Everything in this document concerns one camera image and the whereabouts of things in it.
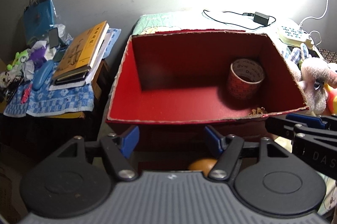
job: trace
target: power strip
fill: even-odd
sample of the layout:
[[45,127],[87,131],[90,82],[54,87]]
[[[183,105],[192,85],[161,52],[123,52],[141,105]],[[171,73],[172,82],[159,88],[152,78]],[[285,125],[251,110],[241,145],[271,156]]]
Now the power strip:
[[294,28],[279,26],[277,28],[280,40],[288,45],[299,47],[301,43],[305,43],[308,49],[312,49],[314,41],[309,37],[308,33]]

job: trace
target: black cable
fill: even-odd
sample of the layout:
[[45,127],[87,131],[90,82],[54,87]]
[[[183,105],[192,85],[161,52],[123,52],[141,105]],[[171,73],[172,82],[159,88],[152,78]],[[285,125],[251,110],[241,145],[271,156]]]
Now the black cable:
[[[259,26],[259,27],[257,27],[257,28],[252,29],[252,28],[244,27],[244,26],[242,26],[242,25],[235,24],[235,23],[218,21],[218,20],[212,18],[211,16],[207,15],[206,12],[210,12],[210,11],[204,9],[204,10],[203,10],[203,14],[205,14],[207,17],[209,17],[210,19],[212,19],[212,20],[214,20],[214,21],[217,21],[217,22],[220,22],[220,23],[223,23],[223,24],[231,24],[231,25],[239,26],[239,27],[242,27],[242,28],[246,28],[246,29],[248,29],[248,30],[257,30],[257,29],[260,29],[260,28],[268,27],[268,26],[271,26],[273,23],[276,22],[276,18],[274,18],[273,16],[269,16],[269,17],[272,17],[272,18],[274,19],[273,22],[271,22],[271,23],[268,24],[267,26],[261,25],[261,26]],[[254,16],[253,13],[242,13],[242,14],[240,14],[240,13],[235,13],[235,12],[232,12],[232,11],[223,11],[222,13],[233,13],[233,14],[237,14],[237,15],[241,15],[241,16]]]

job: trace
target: pink object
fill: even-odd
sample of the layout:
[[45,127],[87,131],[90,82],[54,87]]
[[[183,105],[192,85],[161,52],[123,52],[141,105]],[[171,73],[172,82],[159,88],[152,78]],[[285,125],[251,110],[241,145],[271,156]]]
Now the pink object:
[[29,84],[29,86],[23,91],[23,95],[22,95],[22,99],[21,99],[21,104],[27,102],[31,90],[32,90],[32,84]]
[[250,99],[265,79],[263,68],[257,62],[241,58],[230,65],[228,92],[237,99]]

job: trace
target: stack of books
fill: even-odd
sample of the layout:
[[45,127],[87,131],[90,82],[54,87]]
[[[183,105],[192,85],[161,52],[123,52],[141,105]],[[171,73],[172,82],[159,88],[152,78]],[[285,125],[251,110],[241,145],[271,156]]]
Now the stack of books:
[[85,82],[98,67],[111,39],[109,24],[103,21],[78,35],[68,46],[52,77],[53,85]]

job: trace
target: white logo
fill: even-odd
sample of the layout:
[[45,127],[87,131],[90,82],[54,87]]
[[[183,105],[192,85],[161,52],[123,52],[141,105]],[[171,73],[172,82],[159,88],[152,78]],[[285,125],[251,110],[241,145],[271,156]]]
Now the white logo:
[[174,179],[177,178],[177,176],[174,175],[174,174],[169,174],[169,175],[167,176],[167,178],[170,179],[170,180],[174,180]]

